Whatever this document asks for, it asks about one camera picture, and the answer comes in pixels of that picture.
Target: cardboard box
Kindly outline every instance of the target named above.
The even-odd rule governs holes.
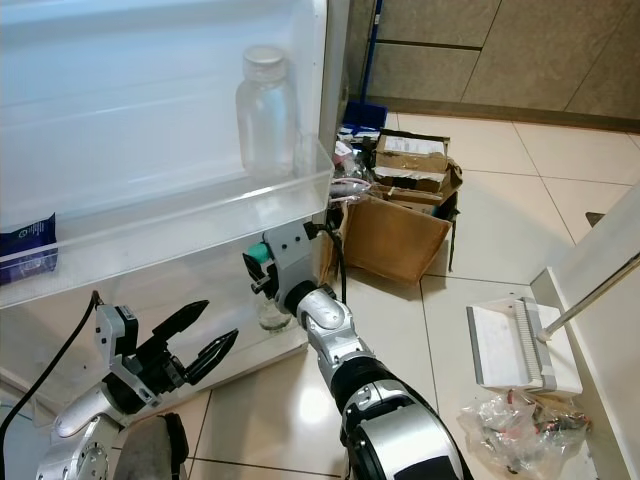
[[[338,228],[338,235],[344,243],[347,238],[350,207],[346,203],[342,203],[340,205],[340,209],[342,211],[342,223]],[[338,254],[329,236],[324,233],[322,233],[321,236],[322,247],[320,249],[320,266],[318,270],[318,280],[321,284],[331,283],[333,279],[336,278]]]
[[[452,225],[370,195],[352,207],[348,223],[347,265],[408,285],[420,282]]]
[[[441,203],[462,185],[462,170],[448,156],[449,137],[382,130],[375,173],[381,185],[439,194]]]
[[[420,192],[386,185],[374,185],[372,192],[388,202],[412,208],[428,215],[431,215],[435,208],[443,203],[442,194],[439,193]]]

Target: blue package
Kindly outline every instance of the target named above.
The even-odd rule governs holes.
[[[46,220],[11,233],[0,233],[0,257],[25,252],[56,243],[56,214]],[[58,263],[58,249],[0,261],[0,285],[15,282],[43,272],[53,272]]]

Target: green part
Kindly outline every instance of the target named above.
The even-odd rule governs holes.
[[[249,247],[249,255],[262,264],[269,260],[269,249],[264,243],[256,243]]]

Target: white bottle cap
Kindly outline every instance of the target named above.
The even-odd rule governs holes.
[[[275,82],[287,75],[284,52],[268,45],[247,48],[242,66],[244,77],[256,82]]]

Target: bottle cap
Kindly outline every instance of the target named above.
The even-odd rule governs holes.
[[[260,264],[269,261],[270,258],[269,249],[262,242],[251,245],[247,253],[250,257],[253,257],[254,260],[256,260]]]
[[[284,52],[269,45],[257,45],[244,51],[244,76],[256,82],[275,82],[287,75]]]

